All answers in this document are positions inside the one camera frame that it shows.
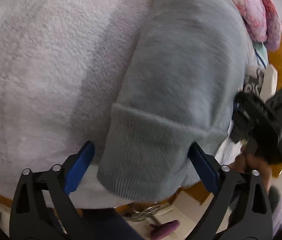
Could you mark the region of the person's right hand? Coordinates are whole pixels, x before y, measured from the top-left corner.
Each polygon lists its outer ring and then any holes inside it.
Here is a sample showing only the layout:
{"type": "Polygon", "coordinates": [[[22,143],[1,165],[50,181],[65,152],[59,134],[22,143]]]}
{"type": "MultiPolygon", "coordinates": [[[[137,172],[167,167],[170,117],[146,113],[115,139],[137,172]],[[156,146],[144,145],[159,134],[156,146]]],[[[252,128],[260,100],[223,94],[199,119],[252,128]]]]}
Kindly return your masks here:
{"type": "Polygon", "coordinates": [[[264,158],[255,155],[257,144],[249,140],[245,146],[241,147],[241,153],[230,164],[230,168],[239,173],[244,173],[246,169],[257,170],[262,178],[264,187],[269,193],[272,179],[272,169],[264,158]]]}

